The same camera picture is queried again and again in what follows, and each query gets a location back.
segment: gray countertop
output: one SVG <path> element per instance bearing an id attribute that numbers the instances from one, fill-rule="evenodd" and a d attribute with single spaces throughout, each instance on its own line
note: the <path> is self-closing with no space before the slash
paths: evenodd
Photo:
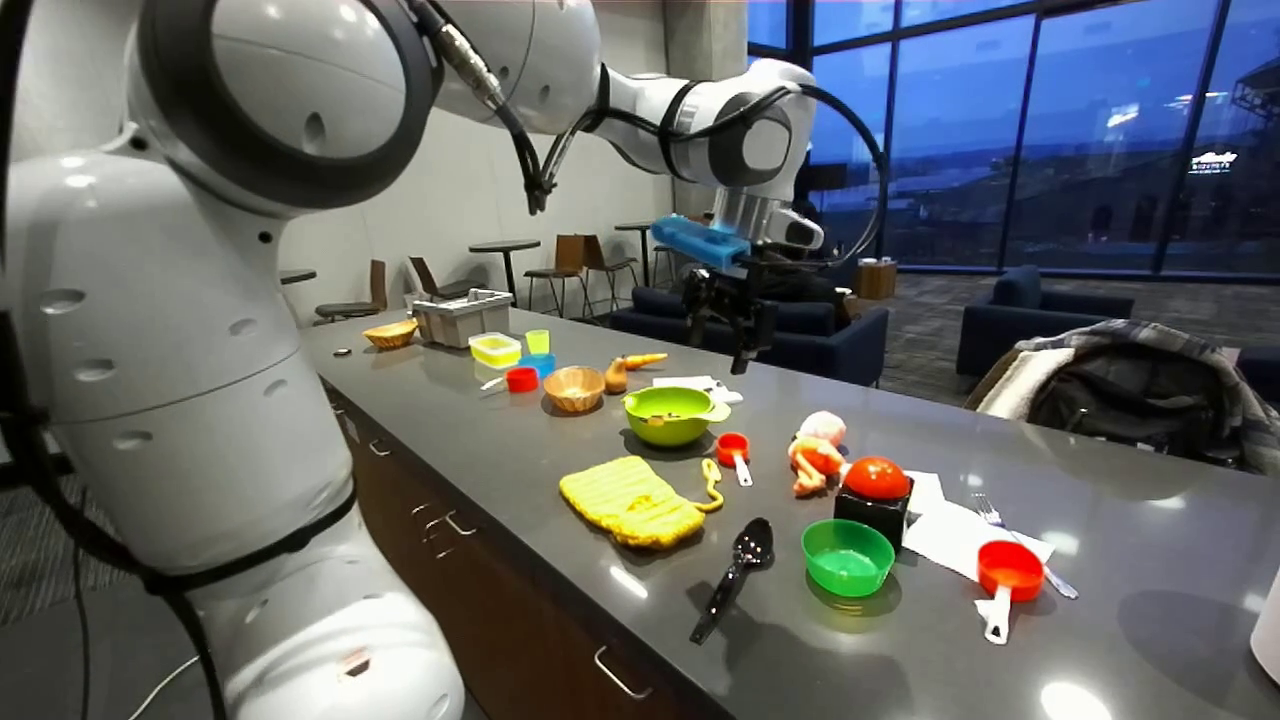
<path id="1" fill-rule="evenodd" d="M 513 333 L 552 329 L 562 366 L 666 351 L 662 374 L 712 374 L 745 395 L 719 429 L 751 439 L 755 487 L 727 473 L 724 507 L 695 543 L 641 555 L 590 530 L 561 500 L 559 478 L 637 451 L 698 501 L 696 457 L 639 447 L 617 398 L 557 418 L 541 393 L 479 397 L 465 351 L 378 354 L 360 337 L 402 318 L 312 328 L 303 347 L 348 400 L 736 717 L 1280 717 L 1280 688 L 1248 650 L 1280 566 L 1276 480 L 762 364 L 731 377 L 719 355 L 512 311 Z M 355 352 L 333 357 L 338 347 Z M 632 373 L 632 389 L 659 372 Z M 961 503 L 982 488 L 1011 527 L 1056 542 L 1052 565 L 1080 600 L 1046 587 L 1014 611 L 1010 642 L 996 647 L 973 607 L 980 591 L 904 552 L 879 593 L 836 607 L 812 587 L 800 551 L 831 501 L 795 500 L 785 456 L 800 421 L 823 409 L 847 421 L 850 456 L 938 473 Z M 695 646 L 701 605 L 756 515 L 773 523 L 777 561 Z"/>

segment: black serving spoon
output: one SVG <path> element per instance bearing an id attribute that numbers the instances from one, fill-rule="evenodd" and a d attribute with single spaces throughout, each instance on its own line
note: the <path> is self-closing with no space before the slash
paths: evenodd
<path id="1" fill-rule="evenodd" d="M 728 603 L 737 596 L 742 587 L 742 580 L 751 570 L 768 566 L 773 562 L 773 527 L 764 518 L 756 518 L 742 528 L 733 541 L 733 564 L 724 571 L 712 600 L 703 610 L 703 616 L 698 619 L 694 633 L 689 635 L 689 642 L 703 644 L 707 637 L 716 629 Z"/>

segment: kitchen island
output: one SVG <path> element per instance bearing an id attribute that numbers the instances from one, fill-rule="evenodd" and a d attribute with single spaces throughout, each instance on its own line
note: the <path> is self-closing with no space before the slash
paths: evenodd
<path id="1" fill-rule="evenodd" d="M 463 679 L 508 717 L 887 717 L 1213 720 L 1280 717 L 1280 689 L 1248 650 L 1280 566 L 1280 483 L 888 392 L 512 311 L 512 334 L 550 328 L 559 365 L 669 352 L 658 374 L 710 374 L 745 401 L 713 432 L 751 441 L 755 486 L 667 552 L 617 547 L 559 497 L 570 473 L 636 454 L 704 497 L 707 442 L 654 451 L 617 397 L 562 416 L 543 393 L 481 396 L 467 351 L 378 352 L 360 332 L 403 310 L 311 328 L 303 351 L 334 401 L 361 510 L 439 620 Z M 333 352 L 353 352 L 337 357 Z M 965 578 L 905 551 L 884 587 L 838 601 L 804 570 L 800 534 L 831 498 L 795 500 L 786 447 L 831 410 L 850 457 L 938 473 L 947 497 L 986 492 L 1006 521 L 1053 542 L 1050 588 L 988 644 Z M 689 642 L 737 532 L 768 518 L 777 560 L 754 573 L 704 646 Z"/>

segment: green bowl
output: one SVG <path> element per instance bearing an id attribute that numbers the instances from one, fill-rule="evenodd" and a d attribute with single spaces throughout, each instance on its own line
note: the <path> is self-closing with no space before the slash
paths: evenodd
<path id="1" fill-rule="evenodd" d="M 650 387 L 622 398 L 627 423 L 636 437 L 660 447 L 689 445 L 712 423 L 728 418 L 728 405 L 700 389 Z"/>
<path id="2" fill-rule="evenodd" d="M 841 597 L 878 591 L 893 566 L 893 546 L 878 532 L 852 520 L 809 525 L 800 539 L 809 575 Z"/>

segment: window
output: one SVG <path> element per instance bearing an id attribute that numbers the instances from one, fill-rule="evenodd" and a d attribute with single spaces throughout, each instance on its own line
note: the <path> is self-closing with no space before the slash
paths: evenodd
<path id="1" fill-rule="evenodd" d="M 1183 170 L 1165 269 L 1280 273 L 1280 3 L 1231 3 Z"/>
<path id="2" fill-rule="evenodd" d="M 746 41 L 787 46 L 787 0 L 748 0 Z"/>
<path id="3" fill-rule="evenodd" d="M 861 117 L 876 140 L 884 142 L 888 96 L 888 44 L 819 55 L 813 74 L 820 87 Z M 827 231 L 828 250 L 847 249 L 861 236 L 879 196 L 870 154 L 858 133 L 823 104 L 813 123 L 813 150 L 800 184 Z"/>
<path id="4" fill-rule="evenodd" d="M 884 252 L 900 263 L 996 265 L 1033 24 L 1028 15 L 899 46 Z"/>
<path id="5" fill-rule="evenodd" d="M 1216 3 L 1147 0 L 1041 27 L 1006 265 L 1147 270 Z"/>
<path id="6" fill-rule="evenodd" d="M 1024 0 L 902 0 L 902 27 L 933 20 L 957 18 L 983 10 L 993 10 L 1005 5 L 1014 5 Z"/>
<path id="7" fill-rule="evenodd" d="M 893 29 L 893 0 L 815 0 L 813 44 L 827 45 Z"/>

